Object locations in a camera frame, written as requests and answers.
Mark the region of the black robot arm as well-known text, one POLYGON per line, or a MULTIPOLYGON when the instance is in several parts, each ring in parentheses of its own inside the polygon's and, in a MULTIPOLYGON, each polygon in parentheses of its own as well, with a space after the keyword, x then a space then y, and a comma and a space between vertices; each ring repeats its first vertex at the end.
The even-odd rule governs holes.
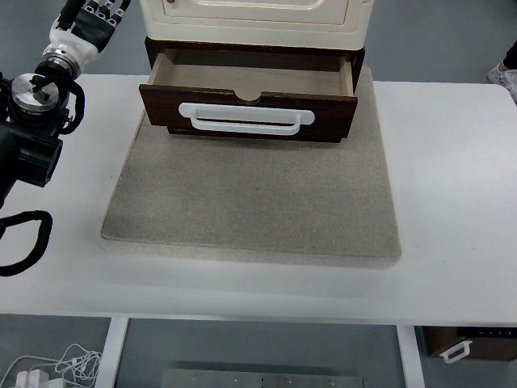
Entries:
POLYGON ((63 141, 84 117, 79 64, 68 49, 46 49, 33 73, 1 78, 1 202, 17 181, 44 187, 63 141))

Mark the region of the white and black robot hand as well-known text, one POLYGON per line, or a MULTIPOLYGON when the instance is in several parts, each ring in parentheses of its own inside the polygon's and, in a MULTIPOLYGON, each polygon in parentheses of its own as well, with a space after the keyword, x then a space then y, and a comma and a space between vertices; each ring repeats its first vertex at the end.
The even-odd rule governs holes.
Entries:
POLYGON ((49 31, 44 61, 57 61, 79 74, 97 61, 121 23, 130 1, 68 1, 49 31))

